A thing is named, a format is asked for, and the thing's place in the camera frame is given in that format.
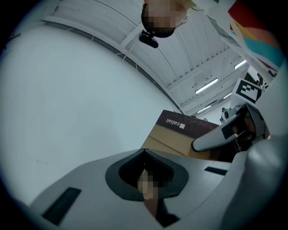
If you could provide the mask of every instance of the ceiling beam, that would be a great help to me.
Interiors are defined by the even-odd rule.
[[[231,86],[229,86],[229,87],[228,87],[227,89],[225,89],[224,91],[222,91],[221,93],[219,93],[216,97],[214,97],[214,98],[213,98],[213,101],[218,101],[218,100],[224,98],[227,93],[230,93],[230,92],[233,91],[235,85],[236,85],[236,82],[233,83]],[[206,107],[207,105],[205,105],[205,106],[201,106],[201,105],[200,105],[200,106],[197,106],[197,107],[195,107],[195,108],[187,111],[186,114],[187,114],[188,116],[194,115],[194,114],[196,114],[198,111],[200,111],[201,109],[204,109],[204,107]],[[216,106],[218,106],[218,105],[219,105],[219,104],[216,104],[216,105],[214,105],[214,106],[211,106],[211,108],[209,108],[209,109],[207,110],[207,112],[210,111],[210,110],[212,110],[212,109],[214,109],[214,108],[215,108]]]
[[[132,32],[121,42],[121,46],[125,48],[129,42],[131,42],[135,36],[137,36],[142,30],[144,29],[144,26],[142,23],[140,23]]]
[[[189,73],[185,74],[184,76],[180,77],[178,80],[176,80],[175,82],[173,82],[171,85],[169,85],[167,87],[167,89],[169,91],[174,90],[176,87],[181,86],[182,84],[184,84],[187,80],[191,79],[192,77],[197,76],[198,74],[200,74],[201,72],[204,71],[205,68],[208,68],[212,65],[214,65],[215,63],[223,60],[225,57],[227,57],[230,53],[235,52],[233,49],[228,48],[226,50],[224,50],[223,52],[221,52],[220,54],[210,58],[208,61],[206,61],[205,63],[203,63],[202,65],[194,68],[193,70],[191,70]]]
[[[234,72],[232,72],[231,74],[229,74],[228,76],[226,76],[225,78],[223,78],[221,81],[217,81],[216,84],[212,85],[211,87],[207,88],[206,90],[204,90],[203,92],[205,92],[205,94],[211,93],[214,90],[217,90],[219,87],[221,87],[221,85],[225,84],[227,81],[236,78],[238,76],[238,71],[234,70]],[[194,101],[198,100],[200,97],[203,96],[203,92],[196,94],[195,97],[191,98],[190,100],[186,101],[185,103],[183,103],[181,106],[183,108],[183,110],[185,110],[190,104],[192,104]]]
[[[80,31],[86,32],[102,41],[107,43],[108,45],[114,47],[115,49],[119,50],[122,54],[127,55],[128,58],[130,58],[135,64],[137,64],[140,68],[142,68],[149,76],[151,76],[154,81],[169,95],[169,97],[174,101],[174,103],[182,110],[182,107],[180,104],[176,101],[174,96],[167,90],[166,86],[161,82],[161,80],[143,63],[141,62],[137,57],[135,57],[133,54],[131,54],[128,50],[123,48],[120,44],[113,41],[112,39],[108,38],[104,34],[90,28],[87,26],[84,26],[80,23],[74,22],[69,19],[59,18],[55,16],[46,16],[44,17],[43,21],[47,22],[55,22],[59,24],[63,24],[69,27],[76,28]]]

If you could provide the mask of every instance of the white ceiling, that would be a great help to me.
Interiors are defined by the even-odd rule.
[[[138,41],[143,0],[50,0],[44,21],[60,23],[98,38],[127,55],[167,93],[184,114],[194,115],[232,92],[248,65],[218,36],[203,12],[191,11],[186,24],[159,48]],[[218,78],[199,94],[195,91]]]

